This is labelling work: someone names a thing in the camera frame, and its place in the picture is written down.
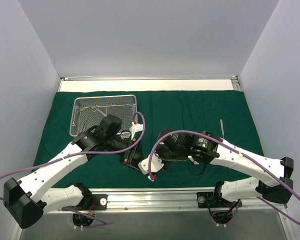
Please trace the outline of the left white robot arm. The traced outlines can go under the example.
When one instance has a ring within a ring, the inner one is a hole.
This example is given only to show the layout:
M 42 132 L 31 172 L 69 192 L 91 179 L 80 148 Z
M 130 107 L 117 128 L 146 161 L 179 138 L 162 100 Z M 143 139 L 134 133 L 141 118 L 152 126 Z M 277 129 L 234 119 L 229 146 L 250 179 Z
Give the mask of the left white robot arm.
M 45 213 L 73 207 L 78 210 L 105 209 L 106 198 L 95 197 L 83 183 L 66 188 L 53 186 L 67 174 L 86 164 L 95 155 L 120 155 L 123 159 L 139 159 L 137 152 L 146 124 L 132 123 L 130 137 L 119 135 L 122 120 L 115 115 L 105 116 L 100 124 L 78 134 L 58 155 L 37 166 L 19 180 L 10 178 L 3 186 L 3 204 L 21 229 L 34 225 Z

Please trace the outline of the metal mesh instrument tray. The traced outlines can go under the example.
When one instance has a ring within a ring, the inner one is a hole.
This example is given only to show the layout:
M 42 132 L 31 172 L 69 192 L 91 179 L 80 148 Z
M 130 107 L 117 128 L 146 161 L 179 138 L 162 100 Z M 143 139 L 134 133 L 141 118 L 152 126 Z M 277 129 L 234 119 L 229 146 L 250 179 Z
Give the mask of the metal mesh instrument tray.
M 83 107 L 99 106 L 107 115 L 114 115 L 122 120 L 121 129 L 128 130 L 132 122 L 138 121 L 135 116 L 137 111 L 137 98 L 133 94 L 78 97 L 74 100 L 69 134 L 76 137 L 89 128 L 99 125 L 105 117 L 91 110 L 80 111 Z

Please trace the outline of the silver surgical scissors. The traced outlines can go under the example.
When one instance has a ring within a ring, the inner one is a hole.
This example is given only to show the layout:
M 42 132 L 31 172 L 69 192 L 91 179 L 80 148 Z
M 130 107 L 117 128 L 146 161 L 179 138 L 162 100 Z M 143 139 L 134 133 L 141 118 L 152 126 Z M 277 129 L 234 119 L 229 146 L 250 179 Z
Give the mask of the silver surgical scissors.
M 98 112 L 99 114 L 101 114 L 104 117 L 107 116 L 107 113 L 102 111 L 99 106 L 85 106 L 80 111 L 83 112 L 83 111 L 87 111 L 87 110 L 91 110 L 94 113 Z

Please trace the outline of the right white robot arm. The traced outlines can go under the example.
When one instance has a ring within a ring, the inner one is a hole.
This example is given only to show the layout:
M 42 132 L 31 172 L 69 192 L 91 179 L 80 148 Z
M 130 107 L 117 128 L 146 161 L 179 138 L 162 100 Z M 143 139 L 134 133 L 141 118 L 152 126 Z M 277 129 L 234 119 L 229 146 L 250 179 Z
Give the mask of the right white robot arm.
M 216 183 L 213 203 L 224 206 L 239 199 L 261 197 L 276 204 L 289 202 L 293 192 L 294 161 L 290 157 L 269 158 L 237 147 L 208 132 L 165 128 L 153 146 L 148 159 L 148 175 L 161 170 L 164 162 L 191 160 L 204 166 L 222 166 L 248 177 Z

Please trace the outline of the silver instrument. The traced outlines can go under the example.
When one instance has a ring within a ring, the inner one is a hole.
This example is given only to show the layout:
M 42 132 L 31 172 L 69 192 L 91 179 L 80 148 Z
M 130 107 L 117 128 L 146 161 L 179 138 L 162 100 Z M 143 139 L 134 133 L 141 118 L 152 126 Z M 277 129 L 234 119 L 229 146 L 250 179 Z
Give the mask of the silver instrument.
M 224 129 L 224 123 L 222 119 L 220 119 L 220 128 L 221 128 L 222 138 L 225 138 L 225 129 Z

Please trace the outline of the green surgical cloth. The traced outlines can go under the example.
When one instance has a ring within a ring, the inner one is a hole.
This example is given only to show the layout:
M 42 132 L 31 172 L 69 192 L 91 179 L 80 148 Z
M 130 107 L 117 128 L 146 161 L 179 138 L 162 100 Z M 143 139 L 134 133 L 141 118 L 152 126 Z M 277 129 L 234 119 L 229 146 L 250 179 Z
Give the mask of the green surgical cloth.
M 71 141 L 70 122 L 74 101 L 81 97 L 107 96 L 106 91 L 58 92 L 48 115 L 35 165 L 41 165 L 59 154 Z M 174 130 L 206 131 L 222 136 L 245 150 L 263 154 L 259 136 L 245 95 L 240 91 L 136 91 L 137 110 L 146 121 L 142 151 L 148 155 L 159 133 L 166 127 Z M 243 173 L 218 166 L 192 165 L 190 161 L 172 163 L 156 174 L 155 181 L 124 167 L 117 155 L 98 155 L 62 178 L 57 188 L 83 183 L 89 188 L 190 188 L 213 187 L 220 181 L 244 179 Z

